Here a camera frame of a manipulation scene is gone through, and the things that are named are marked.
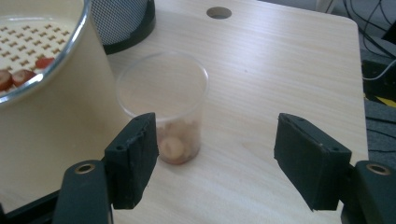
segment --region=bowl rim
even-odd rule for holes
[[[65,63],[68,55],[76,48],[76,45],[88,23],[88,19],[90,18],[91,1],[82,1],[82,11],[78,18],[73,34],[70,35],[69,40],[64,45],[64,48],[61,50],[55,60],[50,66],[41,71],[41,73],[36,74],[33,78],[19,86],[17,89],[0,95],[0,107],[2,105],[12,103],[22,96],[27,95],[29,92],[38,89],[38,86],[43,85],[44,82],[56,75],[56,70],[58,70],[58,68],[60,68]]]

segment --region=cable hole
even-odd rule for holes
[[[233,13],[227,7],[212,7],[207,10],[206,15],[212,19],[224,20],[230,18]]]
[[[78,175],[84,175],[84,174],[87,174],[87,173],[89,173],[90,171],[92,171],[94,169],[95,169],[95,165],[88,163],[88,164],[82,164],[79,167],[77,167],[75,172]]]
[[[367,164],[366,165],[367,169],[370,170],[371,172],[378,174],[378,175],[390,175],[390,170],[382,165],[379,164]]]

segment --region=plastic cup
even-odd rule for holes
[[[198,154],[208,74],[197,60],[173,51],[150,55],[121,74],[117,90],[130,117],[156,114],[163,161],[181,164]]]

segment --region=table surface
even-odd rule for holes
[[[215,20],[211,7],[233,14]],[[114,211],[115,223],[340,223],[341,204],[309,210],[274,144],[278,114],[290,113],[351,149],[352,164],[367,159],[356,24],[254,0],[156,1],[156,17],[152,34],[109,55],[110,66],[118,76],[165,50],[200,61],[210,77],[202,148],[183,165],[158,161],[141,203]],[[6,208],[33,197],[0,190]]]

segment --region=mesh speaker grille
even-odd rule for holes
[[[103,45],[126,40],[145,16],[148,0],[92,0],[92,16]]]

